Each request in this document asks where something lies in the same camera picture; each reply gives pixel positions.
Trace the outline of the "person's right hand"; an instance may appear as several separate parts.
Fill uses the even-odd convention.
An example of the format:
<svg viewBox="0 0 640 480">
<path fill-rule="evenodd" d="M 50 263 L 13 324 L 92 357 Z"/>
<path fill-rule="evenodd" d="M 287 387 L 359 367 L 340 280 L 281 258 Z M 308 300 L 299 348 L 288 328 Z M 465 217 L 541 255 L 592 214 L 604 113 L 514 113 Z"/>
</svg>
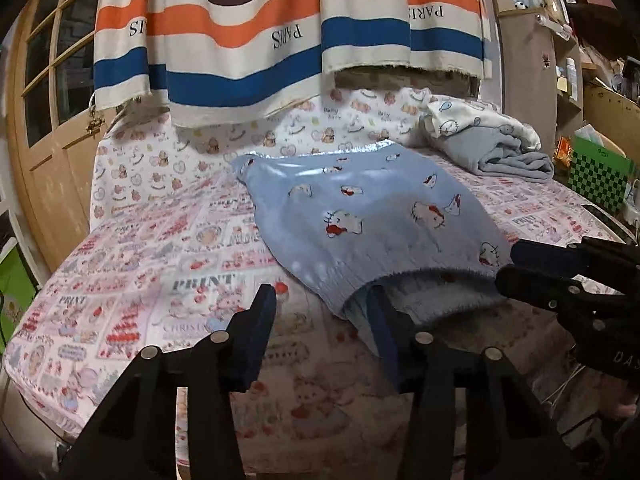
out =
<svg viewBox="0 0 640 480">
<path fill-rule="evenodd" d="M 608 375 L 601 377 L 598 411 L 605 416 L 631 418 L 636 414 L 639 393 L 628 386 L 628 382 Z"/>
</svg>

